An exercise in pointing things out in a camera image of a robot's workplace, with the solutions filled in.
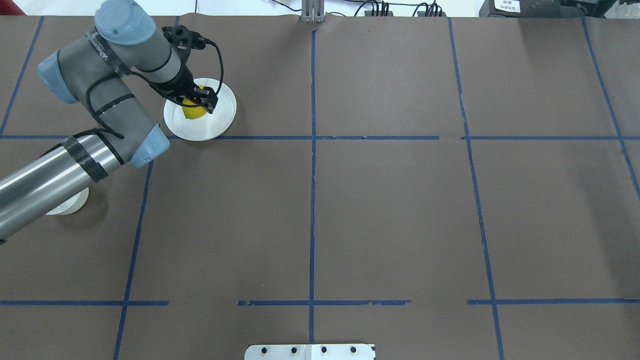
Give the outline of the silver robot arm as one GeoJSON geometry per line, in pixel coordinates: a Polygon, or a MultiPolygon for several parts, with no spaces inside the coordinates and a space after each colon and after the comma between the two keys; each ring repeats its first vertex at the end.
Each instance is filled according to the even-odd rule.
{"type": "Polygon", "coordinates": [[[134,0],[106,0],[84,36],[44,59],[41,82],[57,98],[81,104],[93,129],[66,137],[1,181],[1,243],[119,167],[142,166],[170,147],[160,125],[124,78],[144,80],[163,99],[212,114],[219,88],[196,84],[192,50],[217,44],[184,25],[158,27],[134,0]]]}

